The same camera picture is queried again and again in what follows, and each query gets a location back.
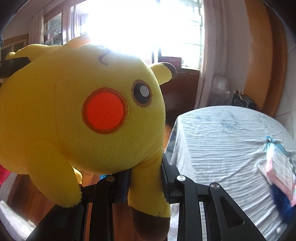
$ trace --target bed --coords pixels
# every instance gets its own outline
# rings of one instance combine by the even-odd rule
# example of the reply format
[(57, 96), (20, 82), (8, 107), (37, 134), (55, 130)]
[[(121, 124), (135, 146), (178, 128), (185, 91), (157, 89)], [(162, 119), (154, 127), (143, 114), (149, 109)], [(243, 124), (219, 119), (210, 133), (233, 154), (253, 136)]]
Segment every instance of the bed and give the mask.
[[(196, 183), (221, 184), (266, 240), (273, 241), (278, 240), (287, 226), (279, 217), (267, 181), (257, 169), (257, 164), (266, 162), (266, 136), (282, 141), (292, 157), (296, 157), (294, 140), (271, 117), (240, 107), (208, 107), (177, 118), (165, 153), (180, 174)], [(171, 206), (171, 212), (168, 240), (174, 241), (178, 204)], [(203, 240), (206, 240), (204, 224)]]

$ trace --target plush foot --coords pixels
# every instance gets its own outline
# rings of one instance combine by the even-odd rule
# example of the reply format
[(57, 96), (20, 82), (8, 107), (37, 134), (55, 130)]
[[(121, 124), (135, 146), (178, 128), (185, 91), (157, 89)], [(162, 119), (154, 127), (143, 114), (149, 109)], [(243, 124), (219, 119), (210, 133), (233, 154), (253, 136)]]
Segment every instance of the plush foot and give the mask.
[(155, 217), (131, 208), (133, 227), (145, 241), (164, 241), (170, 229), (170, 218)]

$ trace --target bright window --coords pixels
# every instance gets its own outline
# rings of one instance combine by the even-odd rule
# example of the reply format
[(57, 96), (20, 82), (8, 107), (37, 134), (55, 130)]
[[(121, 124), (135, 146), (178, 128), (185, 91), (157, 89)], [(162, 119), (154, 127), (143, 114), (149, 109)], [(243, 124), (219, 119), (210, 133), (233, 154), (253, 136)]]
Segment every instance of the bright window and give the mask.
[[(63, 31), (62, 14), (69, 19)], [(93, 42), (147, 62), (160, 49), (161, 56), (181, 57), (183, 68), (200, 69), (202, 30), (201, 0), (86, 0), (46, 22), (44, 42), (61, 44), (88, 32)]]

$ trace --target wooden floor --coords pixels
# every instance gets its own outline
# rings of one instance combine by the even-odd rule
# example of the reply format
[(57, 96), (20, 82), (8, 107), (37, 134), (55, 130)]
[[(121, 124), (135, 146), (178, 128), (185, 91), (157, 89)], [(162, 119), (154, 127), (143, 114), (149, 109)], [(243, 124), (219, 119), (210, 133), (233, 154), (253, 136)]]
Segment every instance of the wooden floor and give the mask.
[[(166, 147), (171, 130), (171, 127), (166, 126), (163, 148)], [(81, 171), (81, 173), (83, 177), (83, 186), (92, 185), (99, 181), (99, 175), (94, 175), (85, 171)], [(25, 220), (30, 220), (35, 225), (38, 225), (54, 205), (53, 202), (48, 200), (35, 187), (28, 175), (17, 176), (8, 197), (7, 204), (19, 216)], [(90, 213), (91, 204), (88, 209), (88, 218), (86, 222), (88, 227), (90, 223)], [(115, 241), (141, 241), (133, 229), (131, 214), (127, 203), (113, 205), (113, 223)], [(85, 241), (88, 241), (88, 232), (86, 232)]]

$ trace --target blue fur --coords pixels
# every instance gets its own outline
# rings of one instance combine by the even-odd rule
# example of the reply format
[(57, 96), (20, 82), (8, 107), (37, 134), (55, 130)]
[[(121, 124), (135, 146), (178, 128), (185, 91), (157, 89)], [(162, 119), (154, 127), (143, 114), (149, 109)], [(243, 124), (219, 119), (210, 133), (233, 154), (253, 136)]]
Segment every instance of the blue fur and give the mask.
[(279, 189), (275, 184), (272, 184), (270, 188), (272, 198), (280, 217), (286, 224), (289, 225), (295, 215), (295, 209), (291, 207), (288, 197), (282, 192), (281, 189)]
[(286, 151), (286, 149), (283, 147), (283, 145), (278, 141), (278, 140), (274, 140), (271, 137), (267, 136), (266, 137), (266, 149), (268, 149), (268, 147), (270, 146), (270, 144), (275, 144), (280, 150), (281, 152), (289, 158), (289, 155)]

